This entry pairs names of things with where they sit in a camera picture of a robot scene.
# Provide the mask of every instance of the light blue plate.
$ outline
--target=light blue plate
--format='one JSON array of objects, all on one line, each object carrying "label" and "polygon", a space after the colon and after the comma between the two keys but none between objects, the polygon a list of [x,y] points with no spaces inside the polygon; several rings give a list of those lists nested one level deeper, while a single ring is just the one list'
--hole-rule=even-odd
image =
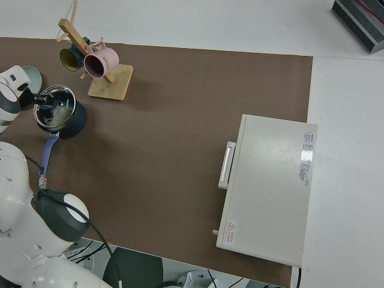
[{"label": "light blue plate", "polygon": [[28,85],[29,90],[32,93],[38,94],[43,83],[40,72],[32,66],[24,66],[22,68],[31,80],[31,84]]}]

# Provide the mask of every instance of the wooden base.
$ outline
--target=wooden base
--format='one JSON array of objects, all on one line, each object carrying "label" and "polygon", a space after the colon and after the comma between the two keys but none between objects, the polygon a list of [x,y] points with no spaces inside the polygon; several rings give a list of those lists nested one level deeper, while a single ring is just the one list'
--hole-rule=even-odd
[{"label": "wooden base", "polygon": [[108,83],[103,78],[94,78],[91,87],[89,87],[88,95],[95,98],[122,101],[133,74],[133,66],[119,64],[111,74],[115,78],[113,83]]}]

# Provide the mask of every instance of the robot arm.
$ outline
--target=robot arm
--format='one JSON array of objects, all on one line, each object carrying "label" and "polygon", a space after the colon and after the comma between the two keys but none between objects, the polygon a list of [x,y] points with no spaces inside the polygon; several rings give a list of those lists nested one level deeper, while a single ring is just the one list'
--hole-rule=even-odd
[{"label": "robot arm", "polygon": [[[87,230],[82,217],[49,197],[33,195],[23,153],[0,142],[0,276],[25,288],[110,288],[63,252]],[[88,216],[72,194],[50,196]]]},{"label": "robot arm", "polygon": [[20,113],[18,99],[29,84],[31,80],[20,66],[13,66],[0,73],[0,133]]}]

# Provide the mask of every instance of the white table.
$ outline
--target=white table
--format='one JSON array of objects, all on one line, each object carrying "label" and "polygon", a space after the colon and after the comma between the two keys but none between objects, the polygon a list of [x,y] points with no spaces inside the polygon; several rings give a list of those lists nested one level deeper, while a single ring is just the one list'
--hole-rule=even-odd
[{"label": "white table", "polygon": [[[8,1],[0,36],[56,38],[71,2]],[[314,56],[308,122],[319,139],[301,287],[382,285],[384,51],[369,55],[332,0],[79,2],[75,26],[91,40]]]}]

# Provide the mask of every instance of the blue pan handle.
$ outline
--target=blue pan handle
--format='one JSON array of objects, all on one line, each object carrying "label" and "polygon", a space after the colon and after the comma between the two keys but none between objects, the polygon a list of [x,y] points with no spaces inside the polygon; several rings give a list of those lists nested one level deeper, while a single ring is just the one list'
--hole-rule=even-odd
[{"label": "blue pan handle", "polygon": [[50,134],[49,138],[44,146],[43,150],[43,157],[41,158],[41,164],[40,166],[43,168],[42,171],[39,171],[39,186],[40,188],[47,188],[47,170],[48,170],[48,163],[50,158],[50,152],[52,150],[53,145],[56,143],[56,141],[59,140],[59,132],[55,134]]}]

